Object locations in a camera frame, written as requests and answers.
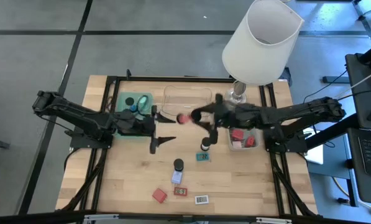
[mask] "blue object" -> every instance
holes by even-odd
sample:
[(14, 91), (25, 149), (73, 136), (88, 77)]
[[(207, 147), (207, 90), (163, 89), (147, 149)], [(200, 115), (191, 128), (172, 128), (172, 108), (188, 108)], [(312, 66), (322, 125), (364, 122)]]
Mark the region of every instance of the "blue object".
[(196, 153), (196, 161), (208, 161), (210, 160), (210, 155), (208, 152)]
[(131, 105), (130, 106), (130, 111), (133, 112), (133, 113), (136, 112), (137, 111), (137, 106), (136, 105)]

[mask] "red cube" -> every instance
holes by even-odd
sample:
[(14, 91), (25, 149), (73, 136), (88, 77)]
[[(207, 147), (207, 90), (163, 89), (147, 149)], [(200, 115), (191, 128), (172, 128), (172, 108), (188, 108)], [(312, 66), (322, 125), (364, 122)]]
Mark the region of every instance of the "red cube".
[(254, 145), (254, 136), (250, 136), (246, 140), (245, 147), (252, 147)]
[(160, 189), (156, 189), (155, 192), (153, 193), (152, 197), (154, 199), (156, 199), (156, 201), (158, 201), (159, 203), (163, 203), (163, 201), (167, 197), (167, 194)]
[(235, 140), (242, 140), (243, 139), (243, 131), (240, 129), (232, 130), (232, 138)]

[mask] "cable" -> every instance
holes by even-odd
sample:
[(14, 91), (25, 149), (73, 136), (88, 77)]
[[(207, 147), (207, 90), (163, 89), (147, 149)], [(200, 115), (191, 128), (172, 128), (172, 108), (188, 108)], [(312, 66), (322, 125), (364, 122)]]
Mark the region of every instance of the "cable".
[(368, 78), (370, 78), (370, 77), (371, 77), (371, 74), (370, 74), (368, 77), (366, 77), (366, 78), (364, 78), (363, 80), (361, 80), (361, 81), (359, 81), (358, 83), (356, 83), (355, 85), (351, 86), (348, 90), (343, 91), (342, 93), (338, 94), (336, 97), (343, 95), (344, 93), (346, 93), (347, 91), (351, 90), (353, 87), (355, 87), (355, 86), (357, 86), (357, 85), (363, 83), (364, 81), (366, 81), (366, 80), (367, 80)]
[(361, 93), (370, 93), (370, 92), (371, 92), (371, 90), (360, 91), (360, 92), (358, 92), (358, 93), (354, 93), (354, 94), (350, 94), (350, 95), (347, 95), (347, 96), (343, 96), (342, 98), (339, 98), (339, 99), (337, 99), (337, 100), (343, 100), (343, 99), (348, 98), (348, 97), (350, 97), (350, 96), (356, 96), (356, 95), (359, 95), (359, 94), (361, 94)]
[(63, 128), (65, 128), (66, 130), (68, 130), (68, 131), (72, 131), (71, 129), (69, 129), (69, 128), (67, 128), (67, 127), (65, 127), (64, 125), (62, 125), (62, 124), (58, 124), (57, 122), (55, 122), (55, 121), (52, 121), (52, 120), (50, 120), (50, 119), (47, 119), (47, 118), (43, 118), (42, 116), (39, 116), (39, 115), (37, 115), (39, 118), (42, 118), (43, 120), (45, 120), (45, 121), (48, 121), (48, 122), (51, 122), (51, 123), (54, 123), (54, 124), (56, 124), (56, 125), (58, 125), (58, 126), (61, 126), (61, 127), (63, 127)]
[(66, 156), (66, 158), (65, 158), (65, 162), (63, 163), (63, 170), (65, 171), (65, 169), (66, 169), (66, 162), (68, 162), (68, 159), (69, 159), (69, 157), (73, 154), (73, 153), (75, 153), (77, 150), (79, 150), (80, 148), (74, 148), (67, 156)]
[[(349, 194), (341, 187), (341, 185), (338, 183), (337, 179), (335, 177), (332, 177), (332, 179), (334, 180), (334, 183), (337, 185), (337, 187), (342, 191), (342, 193), (344, 193), (347, 197), (349, 197)], [(362, 205), (365, 205), (368, 208), (371, 208), (370, 205), (366, 204), (363, 201), (358, 200), (358, 202), (361, 203)]]
[(345, 74), (346, 72), (347, 72), (347, 70), (345, 70), (341, 75), (339, 75), (337, 78), (335, 78), (335, 79), (334, 79), (331, 83), (329, 83), (328, 85), (326, 85), (326, 86), (322, 87), (320, 90), (318, 90), (318, 91), (316, 91), (316, 92), (314, 92), (314, 93), (312, 93), (312, 94), (306, 96), (306, 97), (304, 98), (304, 100), (303, 100), (303, 103), (305, 103), (305, 99), (307, 99), (307, 97), (312, 96), (312, 95), (315, 95), (315, 94), (319, 93), (320, 91), (322, 91), (323, 89), (325, 89), (326, 87), (328, 87), (329, 85), (332, 85), (332, 84), (333, 84), (337, 79), (339, 79), (340, 77), (342, 77), (343, 74)]

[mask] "black lid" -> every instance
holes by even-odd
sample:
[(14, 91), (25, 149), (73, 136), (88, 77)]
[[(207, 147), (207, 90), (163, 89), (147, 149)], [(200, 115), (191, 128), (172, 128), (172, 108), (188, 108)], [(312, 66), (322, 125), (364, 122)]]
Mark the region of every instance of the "black lid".
[(210, 138), (203, 138), (202, 139), (202, 145), (205, 147), (209, 147), (211, 145)]
[(184, 169), (184, 161), (182, 159), (174, 160), (174, 169), (181, 172)]
[(126, 98), (125, 100), (127, 106), (131, 106), (134, 104), (134, 99), (131, 97)]

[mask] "gray floor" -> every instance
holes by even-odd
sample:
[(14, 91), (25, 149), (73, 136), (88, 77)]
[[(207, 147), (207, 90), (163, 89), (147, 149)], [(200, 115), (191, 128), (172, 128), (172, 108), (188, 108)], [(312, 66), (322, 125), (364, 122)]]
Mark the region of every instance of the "gray floor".
[[(86, 30), (234, 30), (251, 2), (99, 0), (92, 5)], [(302, 30), (365, 30), (349, 2), (292, 0), (287, 4), (305, 20)], [(0, 29), (76, 30), (85, 5), (86, 1), (80, 0), (0, 1)], [(371, 9), (371, 0), (362, 0), (360, 6), (363, 11)], [(371, 26), (371, 14), (367, 21)], [(128, 68), (134, 75), (227, 77), (221, 52), (229, 38), (227, 35), (83, 36), (65, 96), (81, 103), (89, 75), (124, 75)], [(0, 149), (0, 215), (16, 212), (45, 127), (45, 122), (32, 114), (36, 93), (58, 88), (73, 41), (72, 35), (0, 36), (0, 139), (11, 143), (9, 150)], [(293, 102), (301, 103), (304, 96), (323, 87), (322, 76), (341, 74), (345, 70), (345, 54), (365, 52), (370, 47), (367, 36), (299, 37), (288, 61), (293, 77)], [(310, 100), (335, 96), (347, 87), (332, 85)], [(351, 98), (342, 103), (348, 114), (355, 111)], [(319, 124), (318, 129), (329, 125)], [(30, 212), (54, 209), (69, 142), (63, 129), (56, 127)], [(364, 207), (351, 208), (334, 202), (336, 197), (345, 196), (329, 177), (311, 174), (311, 181), (320, 214), (371, 222), (371, 214)]]

